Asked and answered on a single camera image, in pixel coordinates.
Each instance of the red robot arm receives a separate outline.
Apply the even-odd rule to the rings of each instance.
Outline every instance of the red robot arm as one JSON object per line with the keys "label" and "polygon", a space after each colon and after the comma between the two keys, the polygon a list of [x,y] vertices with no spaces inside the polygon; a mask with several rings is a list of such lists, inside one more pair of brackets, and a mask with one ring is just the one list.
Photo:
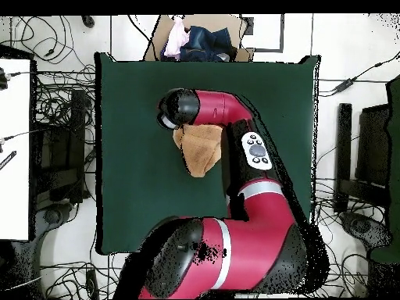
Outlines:
{"label": "red robot arm", "polygon": [[296,289],[305,275],[305,246],[268,144],[249,108],[232,94],[182,88],[169,91],[159,110],[157,120],[167,129],[186,123],[223,127],[221,162],[228,218],[175,217],[160,223],[148,236],[163,239],[139,298],[198,298],[209,290],[271,294]]}

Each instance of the black border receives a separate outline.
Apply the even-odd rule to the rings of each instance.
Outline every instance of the black border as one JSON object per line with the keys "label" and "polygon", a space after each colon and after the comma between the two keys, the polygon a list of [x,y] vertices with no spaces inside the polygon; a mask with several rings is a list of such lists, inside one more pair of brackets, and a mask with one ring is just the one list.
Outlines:
{"label": "black border", "polygon": [[[38,71],[38,66],[34,60],[34,55],[20,51],[19,49],[11,48],[9,46],[0,45],[0,58],[2,59],[26,59],[30,60],[30,72],[36,73]],[[38,77],[36,74],[30,75],[30,119],[29,119],[29,131],[34,130],[34,122],[36,116],[36,100],[37,100],[37,89],[38,87]],[[28,202],[28,241],[34,240],[34,228],[35,228],[35,214],[36,214],[36,180],[34,179],[34,169],[36,168],[38,161],[40,161],[41,156],[38,151],[38,144],[35,135],[30,135],[29,137],[29,202]],[[13,239],[7,239],[2,241],[17,241]]]}

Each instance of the towel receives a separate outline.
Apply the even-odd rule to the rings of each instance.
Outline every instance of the towel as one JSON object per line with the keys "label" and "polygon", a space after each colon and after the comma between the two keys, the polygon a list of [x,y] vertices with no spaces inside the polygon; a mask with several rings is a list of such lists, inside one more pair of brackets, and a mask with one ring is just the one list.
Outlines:
{"label": "towel", "polygon": [[204,177],[221,159],[222,128],[215,125],[183,125],[173,131],[173,141],[182,151],[184,164],[193,177]]}

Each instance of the black cable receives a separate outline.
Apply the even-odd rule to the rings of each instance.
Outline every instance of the black cable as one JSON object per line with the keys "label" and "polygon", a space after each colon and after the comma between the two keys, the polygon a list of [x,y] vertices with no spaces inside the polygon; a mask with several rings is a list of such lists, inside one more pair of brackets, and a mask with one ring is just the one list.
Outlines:
{"label": "black cable", "polygon": [[332,90],[330,91],[321,91],[322,93],[330,93],[329,95],[318,95],[319,97],[331,97],[332,95],[336,95],[338,93],[343,92],[344,90],[347,90],[348,88],[350,88],[355,81],[357,81],[357,79],[362,76],[364,73],[370,71],[373,68],[377,68],[379,66],[384,65],[385,63],[389,63],[395,59],[398,59],[400,57],[400,52],[398,52],[395,56],[393,56],[391,59],[383,61],[383,62],[378,62],[375,63],[373,66],[371,66],[370,68],[368,68],[367,70],[362,71],[360,74],[358,74],[357,76],[354,76],[353,78],[348,78],[347,80],[342,81],[339,85],[337,85],[336,87],[334,87]]}
{"label": "black cable", "polygon": [[[354,140],[357,139],[357,138],[359,138],[359,136],[352,138],[350,141],[354,141]],[[325,155],[331,153],[331,152],[334,151],[336,148],[338,148],[337,145],[336,145],[335,147],[333,147],[332,149],[330,149],[330,150],[329,150],[328,152],[326,152],[325,154],[321,155],[320,158],[318,159],[318,161],[316,162],[316,167],[318,166],[318,163],[320,163],[321,159],[322,159]]]}
{"label": "black cable", "polygon": [[[80,64],[82,64],[82,66],[85,66],[85,65],[82,63],[82,61],[80,60],[80,58],[79,58],[79,56],[77,55],[77,53],[75,52],[71,25],[70,25],[69,20],[68,20],[65,16],[59,16],[60,21],[61,21],[61,24],[62,24],[62,28],[63,28],[63,34],[64,34],[64,42],[63,42],[63,43],[59,40],[59,35],[57,34],[57,31],[55,30],[55,28],[52,27],[52,25],[51,25],[46,19],[44,19],[44,18],[42,18],[42,17],[38,17],[38,16],[32,16],[32,17],[31,17],[30,19],[28,19],[28,20],[25,20],[25,19],[23,18],[23,16],[19,16],[19,18],[20,18],[20,21],[19,21],[18,24],[16,25],[16,28],[18,27],[18,25],[21,24],[21,22],[23,22],[23,23],[25,24],[24,27],[23,27],[23,33],[22,33],[21,39],[19,39],[19,40],[14,40],[13,42],[20,42],[21,45],[22,45],[24,48],[26,48],[27,50],[29,50],[32,54],[34,54],[36,57],[38,57],[38,58],[41,59],[42,61],[46,61],[46,62],[48,62],[48,63],[55,64],[55,65],[61,63],[67,56],[69,56],[69,55],[73,52],[74,55],[77,57],[77,60],[80,62]],[[53,32],[53,34],[54,34],[54,37],[47,37],[47,38],[45,38],[45,39],[39,41],[33,48],[27,46],[27,44],[25,43],[26,41],[32,40],[32,39],[34,38],[34,35],[35,35],[34,29],[33,29],[32,26],[30,25],[30,22],[31,22],[32,20],[39,20],[39,21],[43,22],[45,25],[47,25],[48,27],[50,27],[50,29],[52,29],[52,32]],[[69,33],[70,33],[70,38],[71,38],[71,41],[72,41],[72,47],[70,47],[70,46],[68,46],[68,45],[66,44],[66,35],[67,35],[67,33],[66,33],[66,25],[65,25],[64,21],[65,21],[65,22],[67,23],[67,25],[68,25],[68,30],[69,30]],[[32,33],[32,35],[31,35],[30,37],[26,37],[27,29],[29,29],[30,32]],[[35,51],[36,48],[39,47],[40,45],[42,45],[44,42],[49,41],[49,40],[54,41],[54,46],[53,46],[52,48],[50,48],[50,49],[47,51],[47,53],[46,53],[45,55],[43,55],[43,56],[39,55],[39,54]],[[6,43],[6,42],[8,42],[8,41],[2,41],[2,42],[0,42],[0,45],[3,44],[3,43]],[[56,55],[54,55],[53,57],[48,58],[50,55],[54,54],[55,48],[56,48],[57,45],[60,45],[60,46],[61,46],[61,51],[59,51],[59,52],[58,52]],[[64,50],[65,50],[66,48],[68,48],[69,51],[68,51],[60,60],[56,61],[57,59],[59,59],[59,58],[62,56],[62,54],[63,54],[63,52],[64,52]]]}
{"label": "black cable", "polygon": [[155,46],[154,46],[154,43],[153,43],[152,38],[149,38],[149,37],[134,23],[134,21],[130,18],[130,15],[127,15],[127,16],[128,16],[129,21],[130,21],[130,22],[132,23],[132,25],[136,28],[136,30],[139,31],[139,32],[141,33],[141,35],[142,35],[143,37],[146,38],[146,40],[148,41],[148,43],[152,44],[154,59],[155,59],[156,61],[159,61],[159,58],[157,57],[157,55],[156,55],[156,53],[155,53]]}

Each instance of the green table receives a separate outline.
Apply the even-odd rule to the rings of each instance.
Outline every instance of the green table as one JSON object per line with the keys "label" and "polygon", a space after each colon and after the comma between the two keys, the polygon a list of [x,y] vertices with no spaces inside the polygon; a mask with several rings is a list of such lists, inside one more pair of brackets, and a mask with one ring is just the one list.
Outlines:
{"label": "green table", "polygon": [[172,132],[155,121],[156,106],[171,88],[226,91],[250,100],[277,146],[308,219],[318,62],[317,57],[302,64],[113,62],[106,54],[98,55],[100,252],[135,252],[149,230],[167,216],[227,216],[220,162],[205,177],[191,177]]}

